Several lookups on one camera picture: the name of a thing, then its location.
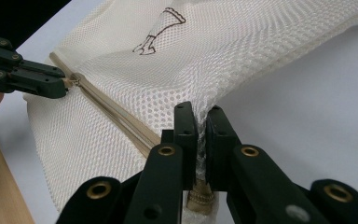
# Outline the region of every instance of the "printed logo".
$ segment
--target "printed logo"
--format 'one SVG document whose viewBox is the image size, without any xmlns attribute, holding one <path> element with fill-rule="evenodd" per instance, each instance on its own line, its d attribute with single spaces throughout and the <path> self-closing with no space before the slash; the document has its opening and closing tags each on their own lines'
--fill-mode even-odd
<svg viewBox="0 0 358 224">
<path fill-rule="evenodd" d="M 180 25 L 186 22 L 186 19 L 175 11 L 171 7 L 167 7 L 159 15 L 158 23 L 150 31 L 144 43 L 138 45 L 132 52 L 139 52 L 140 55 L 148 55 L 156 53 L 154 47 L 155 40 L 158 39 L 158 36 L 161 35 L 164 31 L 172 28 L 175 25 Z"/>
</svg>

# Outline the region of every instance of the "white tabletop surface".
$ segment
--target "white tabletop surface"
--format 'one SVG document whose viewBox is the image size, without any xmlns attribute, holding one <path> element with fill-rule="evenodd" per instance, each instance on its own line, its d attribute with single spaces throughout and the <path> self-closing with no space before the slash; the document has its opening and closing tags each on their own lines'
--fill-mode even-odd
<svg viewBox="0 0 358 224">
<path fill-rule="evenodd" d="M 42 63 L 102 0 L 72 0 L 18 49 Z M 241 141 L 264 148 L 297 184 L 333 178 L 358 190 L 358 27 L 220 103 Z M 22 94 L 0 106 L 0 147 L 35 223 L 58 212 L 37 157 Z M 232 223 L 225 198 L 217 223 Z"/>
</svg>

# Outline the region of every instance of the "white mesh bag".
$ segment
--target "white mesh bag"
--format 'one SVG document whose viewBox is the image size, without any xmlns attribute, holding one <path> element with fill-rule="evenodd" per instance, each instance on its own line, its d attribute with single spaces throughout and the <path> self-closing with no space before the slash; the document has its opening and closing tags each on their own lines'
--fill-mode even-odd
<svg viewBox="0 0 358 224">
<path fill-rule="evenodd" d="M 54 54 L 156 136 L 172 129 L 174 106 L 190 101 L 203 179 L 204 121 L 214 104 L 357 24 L 358 0 L 106 0 Z M 136 144 L 78 87 L 59 100 L 25 99 L 59 211 L 87 180 L 124 181 L 143 169 Z M 216 206 L 204 215 L 184 209 L 184 223 L 210 223 Z"/>
</svg>

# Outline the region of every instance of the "zipper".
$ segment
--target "zipper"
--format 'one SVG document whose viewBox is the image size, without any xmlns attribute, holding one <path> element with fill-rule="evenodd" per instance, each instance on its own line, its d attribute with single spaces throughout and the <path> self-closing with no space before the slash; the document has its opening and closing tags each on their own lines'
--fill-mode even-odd
<svg viewBox="0 0 358 224">
<path fill-rule="evenodd" d="M 130 138 L 138 150 L 148 157 L 152 147 L 160 144 L 160 137 L 147 128 L 141 121 L 118 105 L 103 92 L 95 88 L 86 78 L 73 73 L 66 64 L 54 53 L 49 58 L 67 76 L 64 80 L 65 87 L 77 86 L 84 95 L 89 98 L 104 114 L 110 118 L 118 128 Z M 214 195 L 205 180 L 197 179 L 197 184 L 187 195 L 186 207 L 194 212 L 209 215 L 213 210 Z"/>
<path fill-rule="evenodd" d="M 95 88 L 83 75 L 72 73 L 55 53 L 50 53 L 49 58 L 69 77 L 69 82 L 80 88 L 84 95 L 104 112 L 147 158 L 150 149 L 160 143 L 160 137 L 123 107 Z"/>
</svg>

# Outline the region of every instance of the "bunched fabric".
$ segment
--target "bunched fabric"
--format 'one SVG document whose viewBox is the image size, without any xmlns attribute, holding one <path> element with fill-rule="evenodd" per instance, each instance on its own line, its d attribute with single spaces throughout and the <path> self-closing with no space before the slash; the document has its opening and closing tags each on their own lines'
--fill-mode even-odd
<svg viewBox="0 0 358 224">
<path fill-rule="evenodd" d="M 175 105 L 191 101 L 203 179 L 214 104 L 357 24 L 358 0 L 106 0 L 54 54 L 156 135 L 172 128 Z M 145 156 L 78 87 L 60 100 L 25 99 L 59 211 L 90 178 L 123 181 L 143 169 Z M 184 223 L 213 222 L 217 206 L 202 214 L 186 205 Z"/>
</svg>

